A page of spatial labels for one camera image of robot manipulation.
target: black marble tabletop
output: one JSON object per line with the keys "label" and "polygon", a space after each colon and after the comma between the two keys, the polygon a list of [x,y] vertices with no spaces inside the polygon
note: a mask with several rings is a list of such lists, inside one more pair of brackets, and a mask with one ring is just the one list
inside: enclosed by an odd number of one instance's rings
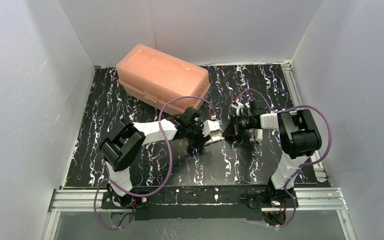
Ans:
{"label": "black marble tabletop", "polygon": [[[293,106],[282,68],[278,64],[203,66],[209,72],[207,95],[216,108],[222,129],[229,124],[230,107],[238,94],[247,88],[259,90],[267,97],[273,110]],[[259,98],[252,92],[243,100]],[[210,108],[204,104],[199,111],[208,119]],[[101,133],[111,129],[115,121],[128,117],[132,122],[153,122],[159,110],[127,95],[118,82],[115,68],[96,70],[65,188],[96,187],[108,172],[97,151]],[[213,143],[200,152],[188,152],[185,139],[170,142],[173,170],[168,186],[267,184],[275,172],[282,152],[277,130],[264,130],[263,141],[255,142],[254,131],[242,137]],[[158,186],[169,168],[166,143],[155,142],[142,147],[130,167],[133,186]],[[304,168],[297,183],[317,183],[312,167]]]}

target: gray wall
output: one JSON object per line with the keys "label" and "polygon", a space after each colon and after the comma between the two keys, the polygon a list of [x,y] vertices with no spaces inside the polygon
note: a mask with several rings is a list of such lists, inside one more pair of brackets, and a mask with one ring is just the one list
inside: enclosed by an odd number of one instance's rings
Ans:
{"label": "gray wall", "polygon": [[195,64],[291,59],[322,0],[59,0],[94,65],[141,43]]}
{"label": "gray wall", "polygon": [[325,161],[358,239],[384,239],[384,1],[325,0],[293,71],[303,101],[327,114]]}
{"label": "gray wall", "polygon": [[58,0],[0,1],[0,239],[40,239],[94,67]]}

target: orange storage container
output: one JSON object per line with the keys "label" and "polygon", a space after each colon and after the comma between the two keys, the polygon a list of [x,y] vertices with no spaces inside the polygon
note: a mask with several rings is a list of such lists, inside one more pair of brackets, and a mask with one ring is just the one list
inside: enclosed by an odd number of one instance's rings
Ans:
{"label": "orange storage container", "polygon": [[[192,63],[138,44],[118,64],[118,81],[127,94],[157,109],[182,96],[207,97],[208,71]],[[199,109],[202,100],[181,99],[164,112],[182,114],[188,107]]]}

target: white wall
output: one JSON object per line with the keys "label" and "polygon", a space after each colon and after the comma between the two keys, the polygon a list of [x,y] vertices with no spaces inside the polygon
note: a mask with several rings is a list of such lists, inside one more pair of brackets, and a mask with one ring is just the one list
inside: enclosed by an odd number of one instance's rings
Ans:
{"label": "white wall", "polygon": [[0,239],[40,239],[94,67],[58,0],[0,0]]}
{"label": "white wall", "polygon": [[325,0],[293,71],[304,103],[327,114],[325,167],[358,239],[384,239],[384,1]]}
{"label": "white wall", "polygon": [[322,0],[59,0],[94,65],[136,44],[195,64],[291,59]]}

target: robotic arm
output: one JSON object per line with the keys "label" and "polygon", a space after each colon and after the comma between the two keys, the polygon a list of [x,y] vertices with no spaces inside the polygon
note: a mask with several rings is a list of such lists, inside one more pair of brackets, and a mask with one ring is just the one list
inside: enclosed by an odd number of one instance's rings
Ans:
{"label": "robotic arm", "polygon": [[[284,191],[286,181],[322,146],[322,138],[310,110],[264,113],[263,100],[249,102],[250,114],[248,107],[239,100],[235,100],[231,106],[235,113],[231,115],[230,124],[223,132],[223,137],[238,136],[245,130],[256,129],[255,139],[261,142],[263,129],[279,130],[283,153],[276,172],[271,176],[263,193],[263,202],[283,203],[290,198]],[[291,193],[294,190],[295,177],[286,186]]]}
{"label": "robotic arm", "polygon": [[[216,116],[212,115],[209,120],[202,122],[200,113],[192,107],[188,107],[183,114],[163,119],[161,125],[168,140],[186,138],[189,147],[193,149],[224,139],[219,134],[220,126]],[[99,152],[105,160],[111,180],[128,191],[132,190],[130,165],[141,150],[141,146],[158,141],[164,141],[158,121],[146,123],[130,122],[127,119],[117,121],[99,144]],[[113,191],[121,203],[121,197],[126,193],[116,187]]]}

